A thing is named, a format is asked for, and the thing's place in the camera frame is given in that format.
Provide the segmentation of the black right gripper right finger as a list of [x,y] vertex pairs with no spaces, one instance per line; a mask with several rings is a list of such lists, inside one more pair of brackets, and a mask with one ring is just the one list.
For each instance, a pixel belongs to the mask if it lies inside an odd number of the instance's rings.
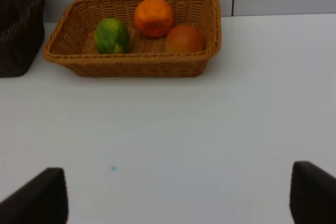
[[335,223],[335,177],[309,161],[294,162],[289,208],[294,223]]

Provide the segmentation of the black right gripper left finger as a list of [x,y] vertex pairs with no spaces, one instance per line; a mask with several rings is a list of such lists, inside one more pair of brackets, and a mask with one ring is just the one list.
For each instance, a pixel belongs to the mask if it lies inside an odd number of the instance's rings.
[[1,223],[67,223],[68,194],[62,168],[46,168],[1,201]]

